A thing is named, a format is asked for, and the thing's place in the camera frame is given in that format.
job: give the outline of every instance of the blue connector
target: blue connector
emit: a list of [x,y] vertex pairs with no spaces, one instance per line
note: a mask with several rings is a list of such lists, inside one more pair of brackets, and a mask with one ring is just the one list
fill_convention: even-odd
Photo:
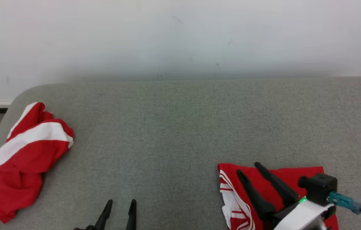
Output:
[[348,196],[341,195],[336,192],[330,192],[330,195],[328,196],[328,202],[340,207],[347,208],[357,215],[361,213],[360,210],[361,204],[355,202],[353,199],[349,198]]

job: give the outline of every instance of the green light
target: green light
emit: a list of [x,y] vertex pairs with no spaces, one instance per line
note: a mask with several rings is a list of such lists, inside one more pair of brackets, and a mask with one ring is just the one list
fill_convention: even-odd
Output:
[[302,203],[302,202],[304,202],[306,199],[307,199],[307,197],[305,196],[305,197],[301,198],[298,202],[299,202],[299,203]]

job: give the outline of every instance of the white robot part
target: white robot part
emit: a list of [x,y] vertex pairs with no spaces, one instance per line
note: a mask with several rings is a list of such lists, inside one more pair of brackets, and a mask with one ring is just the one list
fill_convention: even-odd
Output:
[[309,200],[299,203],[274,230],[326,230],[321,214],[334,204],[321,206]]

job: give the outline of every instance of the red cloth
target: red cloth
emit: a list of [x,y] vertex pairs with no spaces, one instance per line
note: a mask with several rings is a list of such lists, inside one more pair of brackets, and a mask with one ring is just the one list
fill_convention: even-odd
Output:
[[[220,163],[217,165],[220,174],[220,192],[223,195],[225,206],[222,211],[226,218],[227,226],[231,230],[262,230],[263,222],[254,210],[250,199],[244,191],[243,185],[237,177],[237,169],[250,179],[253,187],[263,196],[265,200],[272,203],[276,210],[281,210],[284,205],[281,197],[271,184],[264,179],[256,168],[244,167],[234,164]],[[301,176],[312,177],[317,173],[324,173],[322,166],[310,168],[286,168],[270,170],[274,175],[293,188],[301,197],[306,195],[306,190],[298,186]],[[325,220],[327,227],[338,230],[337,217]]]
[[0,221],[36,200],[47,172],[73,144],[74,132],[41,102],[28,105],[0,148]]

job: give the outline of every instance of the gray fabric surface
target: gray fabric surface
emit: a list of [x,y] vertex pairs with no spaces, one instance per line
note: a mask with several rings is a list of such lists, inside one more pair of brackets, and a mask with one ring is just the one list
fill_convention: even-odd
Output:
[[[75,143],[45,177],[36,203],[5,230],[227,229],[217,163],[270,169],[322,165],[361,201],[361,78],[78,83],[22,93],[0,125],[0,146],[25,106],[41,101]],[[361,216],[338,208],[342,230]]]

